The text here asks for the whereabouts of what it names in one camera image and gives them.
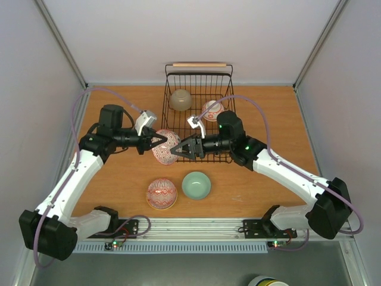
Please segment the red diamond pattern bowl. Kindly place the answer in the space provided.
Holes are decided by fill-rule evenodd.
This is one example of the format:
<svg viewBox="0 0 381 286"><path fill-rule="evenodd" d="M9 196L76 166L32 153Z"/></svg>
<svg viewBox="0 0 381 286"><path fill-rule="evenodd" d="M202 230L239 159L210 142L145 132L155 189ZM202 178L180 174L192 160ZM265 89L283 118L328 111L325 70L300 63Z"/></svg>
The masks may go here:
<svg viewBox="0 0 381 286"><path fill-rule="evenodd" d="M178 156L170 152L170 149L181 142L178 134L167 129L160 129L157 134L167 138L165 143L160 144L152 149L152 153L156 160L163 165L171 165L178 160Z"/></svg>

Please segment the orange floral white bowl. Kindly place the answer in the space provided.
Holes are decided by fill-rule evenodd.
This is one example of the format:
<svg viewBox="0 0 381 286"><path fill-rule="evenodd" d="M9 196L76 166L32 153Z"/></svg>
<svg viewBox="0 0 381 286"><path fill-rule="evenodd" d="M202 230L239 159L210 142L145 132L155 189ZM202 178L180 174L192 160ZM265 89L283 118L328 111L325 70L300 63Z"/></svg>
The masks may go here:
<svg viewBox="0 0 381 286"><path fill-rule="evenodd" d="M204 112L206 109L208 109L210 106L212 106L216 101L211 100L207 101L202 108L202 112ZM206 121L209 122L215 122L217 120L217 116L224 111L223 105L219 102L215 105L213 105L207 113L204 114L203 118Z"/></svg>

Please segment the mint green bowl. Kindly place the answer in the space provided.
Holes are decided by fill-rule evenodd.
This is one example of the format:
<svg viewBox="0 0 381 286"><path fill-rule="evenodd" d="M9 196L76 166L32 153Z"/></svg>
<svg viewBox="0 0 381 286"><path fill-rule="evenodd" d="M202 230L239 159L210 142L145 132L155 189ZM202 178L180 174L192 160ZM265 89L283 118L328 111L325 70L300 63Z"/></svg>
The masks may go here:
<svg viewBox="0 0 381 286"><path fill-rule="evenodd" d="M202 200L211 191L211 181L202 172L190 172L183 178L182 191L185 196L192 200Z"/></svg>

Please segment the beige leaf pattern bowl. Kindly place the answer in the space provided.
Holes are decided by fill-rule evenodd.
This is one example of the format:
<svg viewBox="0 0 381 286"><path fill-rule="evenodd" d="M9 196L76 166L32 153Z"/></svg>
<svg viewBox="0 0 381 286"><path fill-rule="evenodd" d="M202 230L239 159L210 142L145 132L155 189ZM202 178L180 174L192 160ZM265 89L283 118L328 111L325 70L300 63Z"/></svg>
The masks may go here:
<svg viewBox="0 0 381 286"><path fill-rule="evenodd" d="M175 90L170 97L170 107L176 111L185 111L192 106L190 92L185 89Z"/></svg>

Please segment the red zigzag pattern bowl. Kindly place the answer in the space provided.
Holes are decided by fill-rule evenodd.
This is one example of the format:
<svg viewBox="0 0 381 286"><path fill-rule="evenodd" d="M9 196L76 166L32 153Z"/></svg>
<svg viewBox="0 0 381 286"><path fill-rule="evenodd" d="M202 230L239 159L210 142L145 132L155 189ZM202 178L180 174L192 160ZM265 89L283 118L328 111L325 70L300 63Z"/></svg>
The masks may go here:
<svg viewBox="0 0 381 286"><path fill-rule="evenodd" d="M172 181L159 178L152 181L146 191L147 203L156 210L171 208L177 201L178 192Z"/></svg>

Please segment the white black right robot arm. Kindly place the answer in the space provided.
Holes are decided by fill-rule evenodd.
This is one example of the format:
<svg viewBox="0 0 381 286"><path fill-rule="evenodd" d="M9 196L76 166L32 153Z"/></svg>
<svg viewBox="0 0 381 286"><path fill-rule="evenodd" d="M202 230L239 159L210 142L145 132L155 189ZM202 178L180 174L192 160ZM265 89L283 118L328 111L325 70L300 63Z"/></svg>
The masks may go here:
<svg viewBox="0 0 381 286"><path fill-rule="evenodd" d="M332 240L341 232L352 213L346 183L309 173L288 162L268 146L248 136L241 119L232 111L217 116L217 134L189 136L173 147L173 155L196 160L212 153L228 153L232 160L250 171L265 175L301 198L305 205L296 207L272 206L263 216L263 231L276 236L286 229L310 229Z"/></svg>

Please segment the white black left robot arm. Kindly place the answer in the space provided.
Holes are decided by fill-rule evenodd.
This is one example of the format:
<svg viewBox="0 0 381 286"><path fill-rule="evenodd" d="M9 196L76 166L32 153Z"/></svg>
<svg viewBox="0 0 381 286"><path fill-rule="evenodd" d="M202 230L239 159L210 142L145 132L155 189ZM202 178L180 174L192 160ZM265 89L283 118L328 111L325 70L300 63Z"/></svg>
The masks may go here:
<svg viewBox="0 0 381 286"><path fill-rule="evenodd" d="M22 212L21 233L35 259L44 254L63 261L79 241L94 235L114 237L123 227L118 212L104 206L95 207L81 217L71 215L91 179L118 148L123 151L135 148L142 155L166 142L166 137L153 129L157 121L153 112L141 111L130 128L123 127L126 113L119 105L103 106L98 122L81 138L73 161L51 193L36 210Z"/></svg>

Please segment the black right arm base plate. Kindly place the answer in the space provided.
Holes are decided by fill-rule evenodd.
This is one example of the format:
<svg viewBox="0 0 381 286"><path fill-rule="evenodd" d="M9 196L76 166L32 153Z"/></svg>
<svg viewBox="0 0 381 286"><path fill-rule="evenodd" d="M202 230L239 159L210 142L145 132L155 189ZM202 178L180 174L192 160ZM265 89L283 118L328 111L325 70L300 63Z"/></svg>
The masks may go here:
<svg viewBox="0 0 381 286"><path fill-rule="evenodd" d="M279 230L270 221L263 221L262 219L243 220L238 232L243 233L247 239L294 239L298 236L297 232L292 229Z"/></svg>

